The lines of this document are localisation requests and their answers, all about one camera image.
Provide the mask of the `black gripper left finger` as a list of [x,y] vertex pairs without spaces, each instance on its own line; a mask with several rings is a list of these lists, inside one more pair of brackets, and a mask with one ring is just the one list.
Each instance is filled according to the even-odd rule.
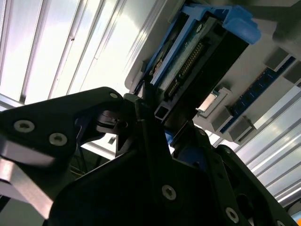
[[68,171],[76,150],[107,133],[117,135],[121,157],[136,152],[146,160],[153,187],[176,199],[179,185],[162,126],[155,119],[156,98],[118,94],[102,87],[3,111],[0,114],[0,181],[19,192],[36,210],[50,212],[73,181]]

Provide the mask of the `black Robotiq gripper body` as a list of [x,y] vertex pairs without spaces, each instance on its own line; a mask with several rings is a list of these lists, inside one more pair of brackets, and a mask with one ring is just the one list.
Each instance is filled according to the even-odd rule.
[[146,160],[127,153],[69,184],[50,212],[53,226],[225,226],[207,175],[177,160],[176,199],[153,187]]

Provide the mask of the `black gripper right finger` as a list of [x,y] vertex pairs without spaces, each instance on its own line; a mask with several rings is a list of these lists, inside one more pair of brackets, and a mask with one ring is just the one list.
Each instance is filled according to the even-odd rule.
[[205,160],[217,225],[295,226],[296,222],[276,201],[241,159],[227,146],[212,147],[208,135],[188,123],[193,147]]

